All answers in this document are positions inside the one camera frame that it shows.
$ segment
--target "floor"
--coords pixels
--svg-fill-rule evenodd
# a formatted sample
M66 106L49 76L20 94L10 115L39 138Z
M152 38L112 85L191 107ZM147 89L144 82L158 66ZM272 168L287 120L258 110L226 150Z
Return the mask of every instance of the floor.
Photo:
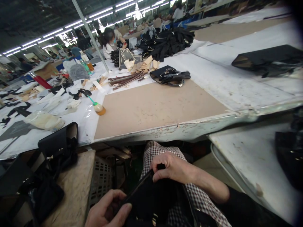
M216 158L212 155L212 153L200 158L199 160L193 163L195 166L205 170L210 175L219 179L223 183L228 186L241 191L234 180L228 175L228 173L222 168L222 166L218 163Z

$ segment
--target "cardboard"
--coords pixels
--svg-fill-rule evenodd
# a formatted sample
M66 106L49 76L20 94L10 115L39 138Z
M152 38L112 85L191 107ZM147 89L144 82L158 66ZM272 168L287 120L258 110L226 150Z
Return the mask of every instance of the cardboard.
M151 83L105 96L95 140L226 113L213 96L186 80L181 88Z
M291 18L283 18L242 24L216 24L196 30L195 39L199 41L210 41L212 43L223 43L291 20Z

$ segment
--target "white table surface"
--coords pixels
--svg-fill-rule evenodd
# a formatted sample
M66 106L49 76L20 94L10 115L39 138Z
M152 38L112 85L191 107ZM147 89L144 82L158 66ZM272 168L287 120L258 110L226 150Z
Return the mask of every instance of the white table surface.
M247 188L244 191L248 195L252 193L260 204L294 224L303 197L289 183L275 151L275 132L287 132L291 121L292 116L287 115L213 133L209 139L219 150L219 155L224 157L221 161L223 167L227 169L231 165L237 174L235 176L231 171L232 177L244 182ZM257 196L257 184L262 196Z

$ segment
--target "metal pole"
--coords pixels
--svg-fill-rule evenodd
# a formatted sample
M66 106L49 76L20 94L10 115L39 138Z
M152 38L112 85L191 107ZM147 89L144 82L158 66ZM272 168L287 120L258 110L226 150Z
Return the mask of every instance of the metal pole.
M104 59L103 59L103 57L102 57L102 55L101 55L101 52L100 52L100 50L99 50L99 48L98 48L98 45L97 45L97 43L96 43L96 40L94 39L94 36L92 35L92 32L91 32L91 30L89 29L89 27L88 27L88 25L87 25L87 23L86 23L86 21L85 21L85 18L84 18L83 14L82 14L82 12L81 12L81 10L80 10L80 8L79 8L79 5L78 5L77 1L76 1L76 0L72 0L72 2L73 2L73 4L74 4L74 6L75 6L75 8L76 8L76 10L77 10L77 12L78 12L78 14L79 14L81 20L82 20L82 22L83 22L83 24L84 24L84 26L85 26L85 28L86 28L86 30L87 30L87 33L89 34L89 37L92 39L92 42L93 42L93 44L94 44L94 46L95 46L95 48L96 48L96 50L97 50L97 52L98 52L98 54L99 54L99 56L100 56L100 58L101 58L101 60L102 60L102 62L103 62L103 64L104 64L104 66L105 66L106 71L109 73L110 71L108 70L108 67L107 67L107 65L106 65L106 63L105 63L105 61L104 61Z

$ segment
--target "ceiling light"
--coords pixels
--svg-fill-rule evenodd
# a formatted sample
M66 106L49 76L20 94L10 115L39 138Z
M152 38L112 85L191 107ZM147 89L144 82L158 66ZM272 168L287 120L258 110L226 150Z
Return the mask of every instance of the ceiling light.
M110 25L108 25L108 26L106 26L106 27L110 27L110 26L113 26L114 24L110 24Z
M39 44L40 44L40 43L43 43L44 41L50 40L50 39L52 39L52 38L53 38L53 36L52 36L52 37L49 37L49 38L47 38L47 39L43 39L43 40L39 41L38 43L39 43Z
M9 52L13 52L14 50L17 50L17 49L20 49L21 47L16 47L16 48L14 48L14 49L11 49L11 50L9 50L9 51L6 51L5 53L3 53L3 54L7 54L7 53L9 53Z
M22 48L21 50L25 50L25 49L30 48L30 47L32 47L32 46L34 46L34 44L33 44L33 45L30 45L30 46L27 46L27 47L24 47L24 48Z
M102 18L102 17L106 17L106 16L111 15L111 14L113 14L113 12L108 13L108 14L105 14L105 15L103 15L103 16L101 16L101 17L98 17L98 18L96 18L96 19L94 19L94 20L98 20L98 19L100 19L100 18Z
M159 5L159 4L162 4L165 0L162 0L162 1L159 1L159 2L156 2L155 4L152 5L152 7L156 6L156 5Z
M29 44L31 44L31 43L34 43L34 42L36 42L36 41L38 41L38 40L40 40L40 39L41 39L41 38L35 39L35 40L33 40L33 41L29 42L29 43L26 43L26 44L24 44L24 45L22 45L22 46L27 46L27 45L29 45Z
M72 28L71 28L71 29L68 29L68 30L66 30L66 31L64 31L64 32L62 32L62 33L59 33L59 34L57 34L56 36L63 35L64 33L70 32L71 30L72 30Z
M136 4L136 3L131 3L131 4L127 5L127 6L124 6L124 7L122 7L122 8L116 9L115 11L118 12L118 11L120 11L120 10L126 9L126 8L128 8L129 6L132 6L132 5L135 5L135 4Z
M80 24L80 25L74 27L74 29L76 29L76 28L78 28L78 27L81 27L81 26L83 26L83 25L84 25L84 24Z
M78 20L78 21L75 22L75 23L72 23L72 24L70 24L70 25L67 25L65 28L69 28L69 27L74 26L74 25L76 25L76 24L79 24L79 23L81 23L81 22L82 22L82 20Z
M144 11L144 10L149 9L149 8L150 8L150 6L149 6L149 7L144 8L144 9L139 10L139 12Z
M94 14L94 15L89 16L89 18L92 18L92 17L94 17L94 16L97 16L97 15L100 15L100 14L102 14L102 13L105 13L105 12L111 10L111 9L112 9L112 7L111 7L111 8L108 8L108 9L105 9L105 10L99 12L99 13L96 13L96 14Z
M58 29L57 31L54 31L54 32L52 32L52 33L49 33L49 34L47 34L47 35L43 36L43 38L48 37L48 36L50 36L50 35L53 35L53 34L55 34L55 33L57 33L57 32L62 31L62 30L63 30L63 28Z
M167 3L164 3L164 4L162 4L162 5L160 5L160 6L164 6L164 5L167 5L169 2L167 2Z
M120 3L120 4L116 5L116 7L122 6L122 5L127 4L127 3L129 3L129 2L132 2L132 1L133 1L133 0L128 0L128 1L126 1L126 2L123 2L123 3Z

